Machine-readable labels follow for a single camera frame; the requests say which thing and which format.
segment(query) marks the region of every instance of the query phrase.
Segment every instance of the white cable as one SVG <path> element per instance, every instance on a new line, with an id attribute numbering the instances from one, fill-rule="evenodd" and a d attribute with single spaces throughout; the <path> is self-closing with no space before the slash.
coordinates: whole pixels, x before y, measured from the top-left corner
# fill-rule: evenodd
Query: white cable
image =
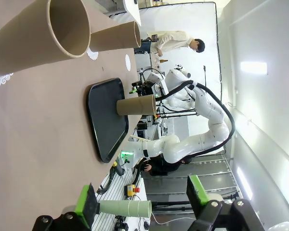
<path id="1" fill-rule="evenodd" d="M 153 212 L 152 212 L 152 216 L 154 217 L 155 222 L 156 222 L 157 224 L 159 224 L 159 225 L 164 225 L 164 224 L 167 224 L 167 223 L 169 223 L 169 222 L 172 222 L 172 221 L 175 221 L 175 220 L 181 220 L 181 219 L 193 219 L 193 220 L 196 220 L 195 218 L 177 218 L 177 219 L 174 219 L 174 220 L 167 221 L 167 222 L 165 222 L 165 223 L 158 223 L 158 221 L 156 220 Z"/>

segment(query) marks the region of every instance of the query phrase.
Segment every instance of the jeans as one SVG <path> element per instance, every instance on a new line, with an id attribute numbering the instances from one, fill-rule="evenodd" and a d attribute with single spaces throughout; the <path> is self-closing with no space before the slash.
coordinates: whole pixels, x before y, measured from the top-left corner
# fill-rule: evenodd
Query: jeans
<path id="1" fill-rule="evenodd" d="M 140 48 L 134 48 L 134 52 L 139 52 L 139 51 L 146 51 L 148 53 L 150 53 L 151 51 L 151 42 L 150 41 L 145 41 L 141 43 Z"/>

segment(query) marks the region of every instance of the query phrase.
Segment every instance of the black hair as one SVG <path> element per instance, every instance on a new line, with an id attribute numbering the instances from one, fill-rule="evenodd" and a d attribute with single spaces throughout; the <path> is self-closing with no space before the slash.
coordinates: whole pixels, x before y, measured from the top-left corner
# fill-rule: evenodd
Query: black hair
<path id="1" fill-rule="evenodd" d="M 184 162 L 185 162 L 184 165 L 188 165 L 189 163 L 192 162 L 192 158 L 185 159 Z"/>
<path id="2" fill-rule="evenodd" d="M 199 42 L 198 45 L 198 53 L 201 53 L 204 51 L 204 49 L 206 48 L 206 45 L 204 44 L 204 42 L 201 39 L 196 38 L 195 41 Z"/>

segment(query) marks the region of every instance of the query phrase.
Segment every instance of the fluorescent light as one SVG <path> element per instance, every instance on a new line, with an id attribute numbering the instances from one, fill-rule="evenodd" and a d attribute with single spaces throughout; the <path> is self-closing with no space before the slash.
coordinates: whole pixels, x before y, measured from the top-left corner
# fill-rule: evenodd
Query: fluorescent light
<path id="1" fill-rule="evenodd" d="M 240 169 L 240 167 L 237 168 L 237 173 L 238 173 L 239 178 L 240 178 L 240 180 L 241 180 L 241 182 L 243 184 L 243 187 L 245 189 L 245 192 L 246 192 L 247 196 L 251 200 L 252 199 L 252 191 L 251 191 L 250 185 L 247 182 L 247 180 L 246 180 L 242 170 Z"/>
<path id="2" fill-rule="evenodd" d="M 266 75 L 268 66 L 263 62 L 241 62 L 241 70 L 251 74 Z"/>

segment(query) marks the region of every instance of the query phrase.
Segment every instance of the person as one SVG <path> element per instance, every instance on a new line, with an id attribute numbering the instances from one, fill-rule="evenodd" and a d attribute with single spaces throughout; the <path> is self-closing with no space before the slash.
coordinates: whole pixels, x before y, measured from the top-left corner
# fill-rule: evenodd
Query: person
<path id="1" fill-rule="evenodd" d="M 159 57 L 163 56 L 164 52 L 174 50 L 180 47 L 189 47 L 193 51 L 201 53 L 205 50 L 205 43 L 198 38 L 192 38 L 184 31 L 169 31 L 158 36 L 157 42 L 145 40 L 141 43 L 140 48 L 135 48 L 135 52 L 157 53 Z"/>
<path id="2" fill-rule="evenodd" d="M 192 158 L 170 164 L 165 161 L 162 156 L 152 157 L 141 166 L 141 171 L 149 172 L 151 176 L 167 176 L 169 172 L 178 170 L 181 164 L 187 165 L 192 161 Z"/>

